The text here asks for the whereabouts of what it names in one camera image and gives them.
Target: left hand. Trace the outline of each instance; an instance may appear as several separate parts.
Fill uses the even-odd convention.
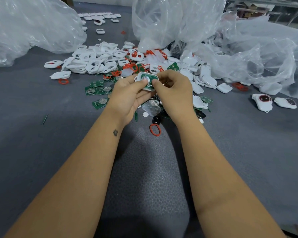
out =
[[[121,79],[115,84],[105,108],[120,118],[124,126],[130,123],[137,108],[156,94],[155,91],[142,90],[148,81],[135,82],[135,76]]]

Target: clear plastic bag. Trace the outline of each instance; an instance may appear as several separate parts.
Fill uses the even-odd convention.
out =
[[[181,0],[183,18],[171,52],[179,56],[185,45],[193,45],[216,32],[226,0]]]
[[[81,18],[60,0],[0,0],[0,67],[33,46],[69,53],[86,38]]]
[[[180,0],[133,0],[132,28],[138,50],[164,48],[175,40],[182,19]]]
[[[255,36],[247,31],[254,28],[254,22],[258,20],[236,21],[236,16],[231,19],[229,15],[223,15],[216,33],[217,37],[223,38],[222,51],[225,55],[214,54],[202,43],[186,49],[212,66],[212,76],[223,78],[226,82],[294,83],[295,43],[287,37]]]

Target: black plastic part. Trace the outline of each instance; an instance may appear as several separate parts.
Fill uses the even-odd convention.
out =
[[[152,123],[159,125],[161,123],[161,117],[160,116],[154,116],[152,118]]]
[[[195,110],[195,114],[199,119],[204,119],[206,117],[205,113],[197,109]]]

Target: gray table surface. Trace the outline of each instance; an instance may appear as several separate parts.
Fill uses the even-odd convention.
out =
[[[87,21],[87,45],[100,43],[98,38],[119,47],[124,41],[137,43],[130,9],[88,7],[90,12],[120,12],[122,18],[102,25],[102,36]],[[54,70],[44,63],[69,56],[35,47],[12,67],[0,68],[0,237],[102,112],[91,105],[99,96],[84,93],[84,87],[101,77],[72,74],[68,85],[49,78]],[[276,221],[298,223],[298,108],[274,105],[267,114],[256,108],[252,93],[258,91],[251,87],[223,94],[205,88],[203,95],[214,102],[204,126]],[[161,136],[155,137],[149,132],[151,118],[138,113],[138,123],[127,125],[119,142],[97,237],[183,237],[185,232],[186,237],[201,237],[175,125],[163,120]]]

